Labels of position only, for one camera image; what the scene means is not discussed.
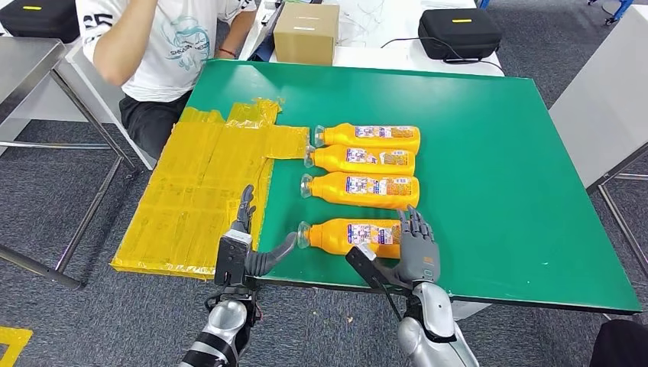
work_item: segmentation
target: gray carpet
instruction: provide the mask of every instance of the gray carpet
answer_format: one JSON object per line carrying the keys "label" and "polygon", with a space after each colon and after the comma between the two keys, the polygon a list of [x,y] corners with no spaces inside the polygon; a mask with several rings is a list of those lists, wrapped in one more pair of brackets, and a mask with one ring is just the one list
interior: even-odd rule
{"label": "gray carpet", "polygon": [[[548,106],[610,30],[602,26],[607,15],[585,0],[493,0],[489,12],[504,31],[504,70],[534,78]],[[86,124],[39,121],[21,138],[99,140]],[[55,265],[112,159],[108,152],[9,149],[0,158],[0,239]],[[648,173],[648,161],[633,170]],[[69,291],[0,261],[0,325],[34,331],[19,366],[176,365],[202,329],[208,283],[108,266],[149,178],[125,174],[118,172],[70,263],[69,274],[87,281],[85,290]],[[618,181],[611,191],[637,239],[648,244],[648,185]],[[648,282],[600,196],[591,198],[646,306]],[[244,365],[407,365],[380,295],[266,286],[260,299],[264,320]],[[460,326],[484,366],[583,366],[604,321],[595,313],[494,305]]]}

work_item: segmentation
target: green table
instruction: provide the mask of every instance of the green table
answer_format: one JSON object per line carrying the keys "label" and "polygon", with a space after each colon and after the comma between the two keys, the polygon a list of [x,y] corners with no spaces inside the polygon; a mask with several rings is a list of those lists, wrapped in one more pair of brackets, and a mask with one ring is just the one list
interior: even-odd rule
{"label": "green table", "polygon": [[[440,246],[439,285],[453,299],[641,311],[532,80],[210,60],[189,106],[227,115],[255,97],[285,100],[281,125],[420,128],[419,210]],[[304,173],[325,172],[275,162],[261,251],[302,220],[396,218],[303,199]],[[296,249],[263,279],[366,288],[344,257],[317,248]]]}

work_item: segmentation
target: black carrying case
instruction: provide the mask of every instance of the black carrying case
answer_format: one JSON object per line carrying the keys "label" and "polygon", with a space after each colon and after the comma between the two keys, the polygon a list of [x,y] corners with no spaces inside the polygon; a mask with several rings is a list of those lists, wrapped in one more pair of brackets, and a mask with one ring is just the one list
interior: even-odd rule
{"label": "black carrying case", "polygon": [[0,9],[0,23],[14,37],[59,38],[66,44],[79,37],[74,0],[14,0]]}
{"label": "black carrying case", "polygon": [[[419,37],[427,56],[435,60],[482,59],[500,46],[502,32],[483,9],[425,10],[419,21]],[[434,37],[448,44],[450,48]]]}

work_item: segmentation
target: yellow plastic sheet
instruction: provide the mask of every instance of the yellow plastic sheet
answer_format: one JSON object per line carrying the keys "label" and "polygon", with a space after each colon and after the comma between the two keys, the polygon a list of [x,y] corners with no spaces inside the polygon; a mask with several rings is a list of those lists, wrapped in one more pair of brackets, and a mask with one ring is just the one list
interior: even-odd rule
{"label": "yellow plastic sheet", "polygon": [[0,326],[0,344],[7,346],[5,354],[0,354],[0,367],[11,367],[16,363],[18,355],[29,342],[31,334],[31,330]]}
{"label": "yellow plastic sheet", "polygon": [[275,126],[279,104],[236,103],[227,121],[217,111],[185,109],[111,265],[209,279],[220,236],[238,198],[254,185],[254,247],[261,233],[274,159],[303,158],[308,128]]}

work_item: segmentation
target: yellow tape on floor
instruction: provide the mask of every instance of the yellow tape on floor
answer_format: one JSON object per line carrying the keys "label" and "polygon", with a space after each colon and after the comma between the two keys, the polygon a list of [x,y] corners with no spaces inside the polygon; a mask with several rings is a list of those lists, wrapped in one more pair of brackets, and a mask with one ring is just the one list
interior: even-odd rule
{"label": "yellow tape on floor", "polygon": [[279,104],[236,103],[217,111],[185,109],[173,129],[112,259],[118,271],[209,279],[220,236],[254,185],[254,244],[261,233],[274,159],[303,158],[308,128],[275,126]]}
{"label": "yellow tape on floor", "polygon": [[0,326],[0,344],[7,346],[5,354],[0,354],[0,367],[11,367],[16,363],[31,334],[31,330]]}

